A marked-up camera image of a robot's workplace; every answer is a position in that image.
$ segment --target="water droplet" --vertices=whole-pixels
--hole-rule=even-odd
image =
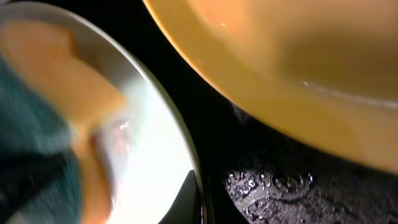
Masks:
[[[308,178],[310,179],[310,182],[312,183],[313,182],[312,174],[308,174]]]
[[[274,185],[282,192],[298,192],[302,189],[304,180],[298,173],[286,173],[272,178]]]
[[[235,184],[235,183],[237,183],[240,179],[239,179],[239,173],[237,173],[237,175],[236,174],[234,174],[234,173],[231,173],[231,174],[229,174],[229,181],[232,183],[232,184]]]
[[[255,188],[257,187],[257,183],[253,179],[250,179],[248,182],[248,186],[251,188]]]
[[[241,195],[244,194],[244,193],[243,193],[243,190],[241,189],[241,186],[237,186],[237,187],[236,187],[236,191],[237,191],[238,193],[240,193]]]

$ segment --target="yellow bowl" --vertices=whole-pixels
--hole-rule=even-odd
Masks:
[[[398,4],[348,12],[357,0],[290,1],[144,3],[180,55],[233,103],[322,151],[398,173]],[[375,71],[386,75],[368,75]]]

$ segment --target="teal cloth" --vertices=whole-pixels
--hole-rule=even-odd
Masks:
[[[0,157],[6,154],[63,152],[61,178],[23,207],[24,223],[79,223],[82,211],[79,163],[70,149],[68,124],[20,79],[0,56]]]

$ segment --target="dark surface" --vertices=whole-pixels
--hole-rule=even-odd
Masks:
[[[45,2],[102,28],[161,82],[192,135],[216,223],[398,223],[396,176],[304,146],[232,107],[176,53],[141,1]]]

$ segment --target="wet countertop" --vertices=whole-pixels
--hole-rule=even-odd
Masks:
[[[64,0],[139,58],[192,135],[216,223],[398,223],[398,177],[312,149],[223,98],[179,56],[140,0]]]

